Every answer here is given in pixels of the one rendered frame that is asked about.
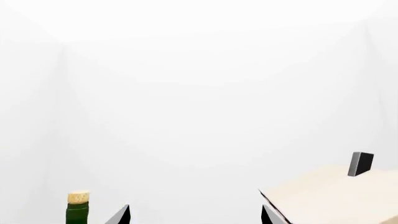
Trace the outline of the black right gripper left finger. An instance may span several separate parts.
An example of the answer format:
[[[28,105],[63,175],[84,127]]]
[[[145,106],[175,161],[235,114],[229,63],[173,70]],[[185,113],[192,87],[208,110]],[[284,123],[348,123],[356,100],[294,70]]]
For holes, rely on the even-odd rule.
[[[131,213],[129,205],[125,205],[114,216],[112,216],[105,224],[130,224]]]

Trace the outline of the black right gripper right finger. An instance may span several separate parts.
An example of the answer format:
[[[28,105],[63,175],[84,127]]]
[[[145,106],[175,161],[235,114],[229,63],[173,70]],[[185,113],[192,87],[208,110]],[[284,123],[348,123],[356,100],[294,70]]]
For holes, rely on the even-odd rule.
[[[262,224],[285,224],[283,218],[267,205],[262,205],[261,220]]]

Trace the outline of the green wine bottle with cork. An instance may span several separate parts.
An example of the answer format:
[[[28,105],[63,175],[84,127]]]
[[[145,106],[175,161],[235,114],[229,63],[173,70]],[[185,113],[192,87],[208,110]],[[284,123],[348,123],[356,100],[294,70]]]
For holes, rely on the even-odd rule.
[[[88,224],[90,192],[70,192],[67,197],[65,224]]]

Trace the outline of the small black box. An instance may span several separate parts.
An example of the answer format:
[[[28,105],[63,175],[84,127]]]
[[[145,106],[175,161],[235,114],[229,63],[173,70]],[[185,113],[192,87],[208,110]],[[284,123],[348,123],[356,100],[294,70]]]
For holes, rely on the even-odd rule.
[[[356,177],[371,169],[374,154],[367,152],[354,152],[351,157],[350,166],[348,169],[348,176]]]

